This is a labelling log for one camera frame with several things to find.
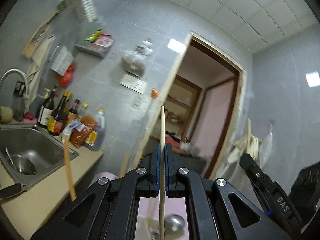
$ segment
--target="gray tiled wall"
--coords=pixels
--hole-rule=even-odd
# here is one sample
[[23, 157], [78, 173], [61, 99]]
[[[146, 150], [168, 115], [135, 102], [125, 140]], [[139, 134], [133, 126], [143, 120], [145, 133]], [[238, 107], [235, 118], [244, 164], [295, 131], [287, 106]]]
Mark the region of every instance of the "gray tiled wall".
[[[151, 99], [151, 88], [162, 90], [178, 55], [167, 47], [170, 39], [184, 43], [188, 33], [194, 31], [247, 70], [249, 87], [252, 72], [252, 55], [241, 43], [199, 14], [169, 0], [127, 0], [104, 20], [104, 32], [116, 40], [113, 48], [104, 60], [79, 53], [75, 81], [70, 87], [80, 99], [88, 101], [92, 109], [103, 108], [107, 118], [105, 155], [87, 180], [101, 171], [117, 175], [123, 155], [134, 156], [147, 123], [156, 111], [157, 100]], [[154, 52], [141, 78], [148, 83], [145, 94], [141, 95], [119, 84], [125, 73], [121, 55], [146, 38], [152, 39]], [[135, 101], [140, 102], [139, 109], [133, 107]]]
[[[320, 73], [319, 62], [319, 25], [253, 56], [252, 133], [264, 138], [274, 120], [273, 152], [264, 171], [286, 193], [303, 167], [320, 161], [320, 86], [309, 87], [305, 76]], [[256, 201], [250, 188], [246, 194]]]
[[[30, 61], [21, 52], [38, 26], [49, 18], [62, 0], [18, 0], [0, 28], [0, 75], [10, 68], [28, 69]], [[123, 0], [93, 0], [98, 14], [107, 17]], [[65, 9], [51, 24], [56, 35], [54, 46], [66, 45], [72, 51], [80, 25], [71, 8]], [[10, 75], [0, 93], [0, 105], [10, 106], [17, 74]]]

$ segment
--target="ceiling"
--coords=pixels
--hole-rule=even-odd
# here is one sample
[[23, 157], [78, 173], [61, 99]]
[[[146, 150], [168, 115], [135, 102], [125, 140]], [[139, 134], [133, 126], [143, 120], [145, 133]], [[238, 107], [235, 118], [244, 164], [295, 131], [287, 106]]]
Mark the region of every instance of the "ceiling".
[[172, 0], [203, 15], [252, 53], [317, 23], [304, 0]]
[[193, 46], [188, 47], [178, 70], [178, 75], [201, 88], [206, 88], [234, 76], [219, 62]]

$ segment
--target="metal ladle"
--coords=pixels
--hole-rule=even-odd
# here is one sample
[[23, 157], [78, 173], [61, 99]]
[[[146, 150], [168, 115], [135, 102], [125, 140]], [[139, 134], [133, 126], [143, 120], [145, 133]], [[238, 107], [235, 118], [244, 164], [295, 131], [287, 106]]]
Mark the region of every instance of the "metal ladle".
[[7, 148], [7, 147], [5, 148], [5, 151], [7, 152], [7, 155], [8, 155], [8, 157], [9, 157], [9, 159], [10, 159], [10, 161], [11, 161], [11, 163], [12, 163], [13, 167], [15, 168], [15, 170], [17, 170], [17, 168], [16, 168], [16, 166], [14, 165], [13, 160], [12, 160], [12, 158], [11, 158], [10, 154], [9, 154], [9, 150], [8, 150], [8, 148]]
[[[169, 214], [164, 217], [164, 233], [170, 236], [170, 239], [177, 239], [183, 234], [186, 222], [184, 218], [177, 214]], [[159, 240], [160, 234], [158, 229], [151, 232], [152, 240]]]
[[12, 165], [14, 166], [15, 170], [17, 172], [20, 172], [22, 174], [25, 174], [25, 175], [34, 175], [36, 174], [36, 167], [35, 165], [32, 163], [32, 161], [30, 161], [29, 159], [27, 158], [24, 158], [20, 155], [14, 155], [12, 156], [12, 158], [10, 157], [10, 154], [9, 154], [9, 150], [8, 148], [6, 147], [5, 148], [6, 152], [7, 152], [7, 155], [12, 163]]

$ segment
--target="egg carton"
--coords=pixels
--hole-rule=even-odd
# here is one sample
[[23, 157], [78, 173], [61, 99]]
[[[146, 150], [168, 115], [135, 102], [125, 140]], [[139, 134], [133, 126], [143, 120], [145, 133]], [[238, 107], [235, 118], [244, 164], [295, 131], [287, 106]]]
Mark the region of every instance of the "egg carton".
[[96, 12], [92, 0], [68, 0], [73, 8], [76, 17], [80, 21], [93, 22], [96, 19]]

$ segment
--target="dish towel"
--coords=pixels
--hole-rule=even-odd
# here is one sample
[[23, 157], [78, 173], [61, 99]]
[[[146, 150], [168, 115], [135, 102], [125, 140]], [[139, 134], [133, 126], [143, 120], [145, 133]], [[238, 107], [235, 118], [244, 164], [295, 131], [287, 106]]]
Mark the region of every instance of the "dish towel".
[[[238, 167], [234, 169], [232, 166], [233, 163], [238, 163], [242, 154], [246, 150], [247, 146], [247, 136], [242, 137], [240, 140], [233, 143], [234, 149], [230, 152], [227, 157], [227, 161], [224, 166], [222, 166], [218, 172], [217, 178], [227, 179], [229, 182], [232, 181], [235, 174], [237, 173]], [[259, 139], [253, 135], [250, 136], [250, 148], [248, 154], [257, 161], [259, 157]]]
[[29, 96], [23, 98], [25, 105], [25, 113], [29, 111], [29, 107], [32, 101], [35, 100], [37, 96], [37, 91], [41, 77], [41, 70], [44, 66], [44, 63], [46, 62], [54, 39], [54, 36], [46, 38], [32, 55], [32, 63], [29, 66], [26, 73], [29, 83]]

